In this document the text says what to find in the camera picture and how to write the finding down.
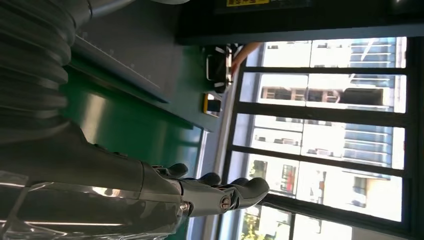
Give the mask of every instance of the building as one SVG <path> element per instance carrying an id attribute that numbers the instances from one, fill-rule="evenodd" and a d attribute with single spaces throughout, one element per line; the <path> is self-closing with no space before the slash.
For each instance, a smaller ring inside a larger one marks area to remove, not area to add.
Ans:
<path id="1" fill-rule="evenodd" d="M 405 48 L 406 39 L 401 37 L 268 42 L 262 65 L 400 68 L 405 66 Z M 264 104 L 405 112 L 404 76 L 262 74 L 258 91 L 255 101 Z M 253 120 L 250 146 L 402 169 L 404 135 L 403 129 L 393 127 L 258 115 Z M 402 179 L 399 177 L 262 155 L 250 155 L 248 162 L 248 177 L 265 178 L 273 194 L 401 220 Z M 262 207 L 246 214 L 250 221 L 257 220 L 254 229 L 258 235 L 266 236 L 266 240 L 280 239 L 290 222 L 287 214 L 272 208 Z M 340 224 L 329 226 L 318 219 L 302 219 L 296 228 L 312 226 L 316 229 L 314 239 L 333 239 L 325 233 L 331 234 L 329 229 L 335 228 L 346 236 L 351 235 L 352 230 Z"/>

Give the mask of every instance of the robotic hand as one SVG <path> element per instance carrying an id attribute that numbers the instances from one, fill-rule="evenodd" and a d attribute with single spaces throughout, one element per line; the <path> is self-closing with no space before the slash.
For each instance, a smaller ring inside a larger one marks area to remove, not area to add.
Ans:
<path id="1" fill-rule="evenodd" d="M 180 192 L 182 208 L 190 217 L 222 214 L 229 210 L 251 207 L 262 200 L 270 190 L 267 182 L 260 177 L 248 180 L 238 178 L 230 184 L 219 185 L 221 178 L 216 173 L 207 173 L 199 179 L 183 178 L 187 167 L 177 163 L 169 168 L 154 167 Z"/>

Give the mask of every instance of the yellow label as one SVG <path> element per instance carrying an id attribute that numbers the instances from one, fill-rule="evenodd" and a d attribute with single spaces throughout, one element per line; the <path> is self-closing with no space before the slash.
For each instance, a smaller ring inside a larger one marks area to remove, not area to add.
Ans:
<path id="1" fill-rule="evenodd" d="M 255 4 L 268 4 L 270 0 L 226 0 L 227 7 L 237 7 Z"/>

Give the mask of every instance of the window frame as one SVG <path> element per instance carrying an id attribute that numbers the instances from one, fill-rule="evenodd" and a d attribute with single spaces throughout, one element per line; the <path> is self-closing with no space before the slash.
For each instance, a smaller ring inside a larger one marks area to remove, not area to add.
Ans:
<path id="1" fill-rule="evenodd" d="M 263 51 L 264 48 L 265 44 L 260 47 L 259 51 Z M 292 159 L 300 162 L 323 164 L 356 171 L 366 171 L 382 175 L 402 177 L 401 222 L 395 222 L 358 212 L 346 211 L 312 202 L 300 201 L 275 194 L 268 194 L 259 204 L 293 213 L 291 218 L 293 223 L 296 214 L 302 214 L 316 219 L 377 231 L 401 238 L 422 238 L 424 235 L 420 229 L 419 222 L 420 220 L 424 220 L 424 207 L 420 208 L 419 203 L 420 201 L 424 202 L 424 194 L 419 192 L 419 190 L 424 189 L 422 188 L 424 187 L 424 180 L 419 178 L 422 163 L 420 164 L 418 159 L 424 159 L 424 152 L 420 151 L 420 149 L 424 149 L 424 137 L 422 134 L 418 134 L 418 132 L 424 132 L 424 72 L 420 71 L 424 69 L 424 38 L 407 38 L 405 68 L 262 67 L 260 66 L 262 65 L 260 62 L 262 59 L 259 59 L 258 61 L 258 66 L 246 66 L 245 61 L 240 67 L 240 73 L 235 84 L 235 100 L 233 103 L 232 118 L 229 127 L 222 182 L 226 183 L 228 181 L 232 152 Z M 303 106 L 240 102 L 244 73 L 406 75 L 406 113 L 343 109 L 343 114 L 340 114 L 340 109 L 319 107 L 307 108 Z M 319 157 L 295 155 L 234 145 L 233 140 L 237 114 L 248 114 L 253 117 L 255 115 L 265 115 L 277 118 L 306 119 L 405 128 L 404 170 L 375 165 L 363 165 L 349 161 L 333 161 Z M 290 239 L 293 239 L 292 229 L 290 229 Z"/>

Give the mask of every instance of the clear plastic sheet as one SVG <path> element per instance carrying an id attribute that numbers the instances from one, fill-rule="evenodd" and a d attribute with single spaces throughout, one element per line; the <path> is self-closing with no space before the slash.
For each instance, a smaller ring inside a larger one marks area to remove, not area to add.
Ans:
<path id="1" fill-rule="evenodd" d="M 44 182 L 0 171 L 0 235 L 5 240 L 162 240 L 186 217 L 181 202 L 139 192 Z"/>

